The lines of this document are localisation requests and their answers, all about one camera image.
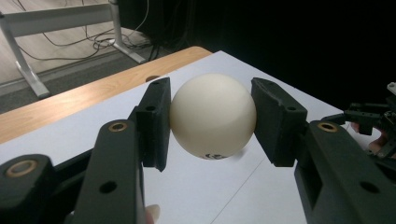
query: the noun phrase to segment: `metal stand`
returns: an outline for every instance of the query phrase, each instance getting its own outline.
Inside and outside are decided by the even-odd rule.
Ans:
[[[117,0],[112,0],[109,4],[55,8],[9,13],[6,15],[0,11],[1,29],[17,59],[17,67],[39,99],[49,97],[50,91],[24,59],[15,38],[18,36],[64,30],[107,21],[113,21],[115,31],[114,47],[137,63],[145,63],[147,61],[146,59],[128,49],[122,42]]]

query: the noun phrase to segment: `brass insert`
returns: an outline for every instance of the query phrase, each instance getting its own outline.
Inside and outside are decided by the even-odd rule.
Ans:
[[[27,160],[19,161],[7,169],[6,175],[8,177],[20,177],[27,175],[37,167],[37,161]]]
[[[124,131],[126,128],[128,127],[128,125],[124,122],[116,122],[110,125],[110,127],[108,127],[108,129],[113,132],[122,132]]]
[[[338,132],[338,128],[331,123],[321,122],[318,124],[318,127],[328,133],[336,133]]]

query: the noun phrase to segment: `finger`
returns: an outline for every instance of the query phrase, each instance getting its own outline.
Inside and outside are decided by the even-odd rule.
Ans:
[[[369,149],[376,155],[378,151],[388,142],[388,138],[381,134],[377,139],[369,144]]]
[[[350,123],[350,127],[353,129],[353,131],[355,131],[356,133],[359,132],[359,124],[358,123]]]
[[[154,224],[160,218],[161,208],[158,204],[146,207],[146,220],[148,224]]]

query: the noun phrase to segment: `wooden table edge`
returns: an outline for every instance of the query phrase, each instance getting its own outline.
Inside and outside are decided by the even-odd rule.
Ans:
[[[0,144],[198,61],[210,51],[190,47],[0,115]]]

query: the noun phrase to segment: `ball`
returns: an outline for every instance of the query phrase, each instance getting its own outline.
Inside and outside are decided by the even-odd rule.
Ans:
[[[250,140],[256,106],[249,91],[233,77],[203,74],[184,83],[170,106],[170,127],[190,154],[219,160]]]

